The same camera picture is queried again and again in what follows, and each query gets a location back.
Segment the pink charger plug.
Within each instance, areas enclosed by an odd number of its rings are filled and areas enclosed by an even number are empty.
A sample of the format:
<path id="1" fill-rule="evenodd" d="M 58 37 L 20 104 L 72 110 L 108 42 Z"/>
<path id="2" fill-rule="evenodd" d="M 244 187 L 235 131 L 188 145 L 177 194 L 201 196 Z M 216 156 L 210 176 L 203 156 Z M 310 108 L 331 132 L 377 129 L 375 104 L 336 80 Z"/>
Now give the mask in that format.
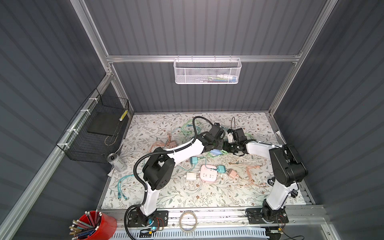
<path id="1" fill-rule="evenodd" d="M 227 175 L 231 179 L 235 179 L 235 178 L 237 178 L 239 176 L 238 173 L 235 170 L 233 170 L 233 169 L 229 169 L 227 171 Z"/>

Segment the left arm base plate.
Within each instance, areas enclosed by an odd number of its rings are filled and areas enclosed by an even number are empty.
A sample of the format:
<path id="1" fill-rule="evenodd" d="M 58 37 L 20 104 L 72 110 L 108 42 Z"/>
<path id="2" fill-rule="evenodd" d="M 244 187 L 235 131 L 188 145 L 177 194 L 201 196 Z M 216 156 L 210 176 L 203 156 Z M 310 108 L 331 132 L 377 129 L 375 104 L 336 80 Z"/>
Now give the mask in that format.
<path id="1" fill-rule="evenodd" d="M 166 227 L 168 225 L 168 211 L 156 210 L 149 216 L 145 216 L 140 210 L 133 210 L 128 213 L 127 227 Z"/>

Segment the pink power strip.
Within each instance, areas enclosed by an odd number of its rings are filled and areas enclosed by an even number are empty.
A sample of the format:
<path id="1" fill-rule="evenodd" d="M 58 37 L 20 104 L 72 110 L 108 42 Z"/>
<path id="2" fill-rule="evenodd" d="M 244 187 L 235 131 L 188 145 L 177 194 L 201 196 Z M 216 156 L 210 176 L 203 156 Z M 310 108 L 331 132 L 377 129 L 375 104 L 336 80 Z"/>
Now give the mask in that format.
<path id="1" fill-rule="evenodd" d="M 200 169 L 200 179 L 207 184 L 213 184 L 218 178 L 218 169 L 213 165 L 202 165 Z"/>

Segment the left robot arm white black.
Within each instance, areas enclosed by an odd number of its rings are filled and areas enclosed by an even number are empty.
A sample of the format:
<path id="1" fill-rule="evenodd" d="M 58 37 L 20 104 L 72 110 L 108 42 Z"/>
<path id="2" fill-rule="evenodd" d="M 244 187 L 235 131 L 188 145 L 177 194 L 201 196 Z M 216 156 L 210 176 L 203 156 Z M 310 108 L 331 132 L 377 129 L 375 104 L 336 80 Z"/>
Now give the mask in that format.
<path id="1" fill-rule="evenodd" d="M 211 129 L 198 133 L 197 119 L 207 121 Z M 225 131 L 219 123 L 212 123 L 205 117 L 196 116 L 192 120 L 192 125 L 194 137 L 187 143 L 168 150 L 158 147 L 136 161 L 133 174 L 136 180 L 143 185 L 145 192 L 143 202 L 140 205 L 129 207 L 129 210 L 136 210 L 142 221 L 154 218 L 160 190 L 169 183 L 174 168 L 178 164 L 191 157 L 223 148 Z"/>

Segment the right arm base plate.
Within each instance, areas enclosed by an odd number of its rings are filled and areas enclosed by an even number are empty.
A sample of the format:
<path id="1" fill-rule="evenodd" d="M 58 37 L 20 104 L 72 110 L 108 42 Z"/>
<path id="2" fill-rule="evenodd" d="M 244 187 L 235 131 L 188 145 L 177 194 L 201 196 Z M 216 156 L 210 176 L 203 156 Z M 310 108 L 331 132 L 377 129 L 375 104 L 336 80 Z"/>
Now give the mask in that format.
<path id="1" fill-rule="evenodd" d="M 250 224 L 287 224 L 289 223 L 285 209 L 270 210 L 268 208 L 248 208 L 245 211 Z"/>

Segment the white charger plug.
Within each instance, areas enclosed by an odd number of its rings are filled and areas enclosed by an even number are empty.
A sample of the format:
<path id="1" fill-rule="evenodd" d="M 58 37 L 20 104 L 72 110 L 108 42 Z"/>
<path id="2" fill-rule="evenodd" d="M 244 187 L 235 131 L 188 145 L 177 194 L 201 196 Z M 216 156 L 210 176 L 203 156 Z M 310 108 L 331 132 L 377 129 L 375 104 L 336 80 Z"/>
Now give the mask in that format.
<path id="1" fill-rule="evenodd" d="M 186 173 L 186 180 L 187 181 L 196 181 L 197 180 L 197 173 L 195 173 L 195 172 L 187 172 Z"/>

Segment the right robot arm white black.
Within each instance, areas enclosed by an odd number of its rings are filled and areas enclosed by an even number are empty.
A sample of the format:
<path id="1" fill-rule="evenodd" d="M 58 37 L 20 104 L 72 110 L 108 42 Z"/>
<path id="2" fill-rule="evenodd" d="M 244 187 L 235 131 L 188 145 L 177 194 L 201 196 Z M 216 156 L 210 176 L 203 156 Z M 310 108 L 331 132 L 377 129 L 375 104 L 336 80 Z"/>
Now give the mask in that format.
<path id="1" fill-rule="evenodd" d="M 293 145 L 278 146 L 248 140 L 242 129 L 229 129 L 227 138 L 223 145 L 226 152 L 239 157 L 245 154 L 258 155 L 271 161 L 274 177 L 269 183 L 273 184 L 273 188 L 263 201 L 259 215 L 266 223 L 277 222 L 285 213 L 286 200 L 298 196 L 299 183 L 309 173 L 298 151 Z"/>

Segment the blue power strip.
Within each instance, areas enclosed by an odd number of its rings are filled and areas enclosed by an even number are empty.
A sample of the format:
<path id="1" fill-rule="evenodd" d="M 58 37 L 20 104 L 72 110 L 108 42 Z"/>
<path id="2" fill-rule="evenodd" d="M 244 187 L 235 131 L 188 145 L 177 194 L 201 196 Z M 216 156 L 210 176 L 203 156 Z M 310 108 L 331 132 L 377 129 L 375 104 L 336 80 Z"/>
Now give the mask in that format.
<path id="1" fill-rule="evenodd" d="M 217 156 L 223 155 L 223 152 L 220 151 L 220 150 L 211 150 L 211 151 L 210 151 L 210 155 L 211 155 L 212 157 L 217 157 Z"/>

